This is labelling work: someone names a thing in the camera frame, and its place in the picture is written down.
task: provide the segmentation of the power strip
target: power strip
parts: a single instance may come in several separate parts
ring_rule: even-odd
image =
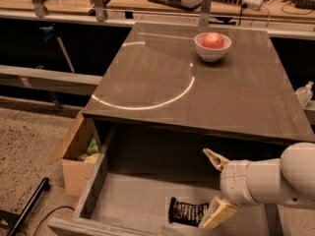
[[[246,4],[247,5],[246,8],[256,10],[256,11],[259,11],[263,5],[262,0],[214,0],[214,1],[238,5],[238,6]]]

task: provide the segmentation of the drawer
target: drawer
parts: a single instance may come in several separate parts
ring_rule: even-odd
[[[53,217],[58,235],[269,235],[264,206],[245,206],[213,231],[168,221],[170,199],[193,205],[221,197],[220,173],[203,155],[274,156],[279,146],[143,126],[115,125],[102,146],[71,220]]]

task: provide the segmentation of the floor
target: floor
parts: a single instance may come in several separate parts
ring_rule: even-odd
[[[49,102],[0,96],[0,209],[19,214],[44,177],[51,186],[42,193],[18,235],[53,236],[47,227],[49,217],[71,217],[69,208],[60,208],[43,220],[56,208],[75,207],[77,198],[65,193],[60,160],[50,162],[50,157],[81,108],[64,105],[56,112]],[[314,209],[285,208],[280,214],[285,236],[315,235]],[[0,236],[7,232],[0,226]]]

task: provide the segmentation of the white bowl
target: white bowl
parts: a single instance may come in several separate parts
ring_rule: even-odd
[[[224,40],[224,48],[222,49],[212,49],[202,46],[203,39],[206,34],[209,32],[203,32],[195,36],[195,47],[196,51],[198,52],[199,56],[207,61],[207,62],[215,62],[219,59],[221,59],[231,45],[231,40],[226,35],[222,34],[223,40]]]

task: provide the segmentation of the red apple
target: red apple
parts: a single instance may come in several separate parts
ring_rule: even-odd
[[[224,48],[224,39],[220,33],[217,32],[207,33],[204,36],[201,45],[212,49],[222,49]]]

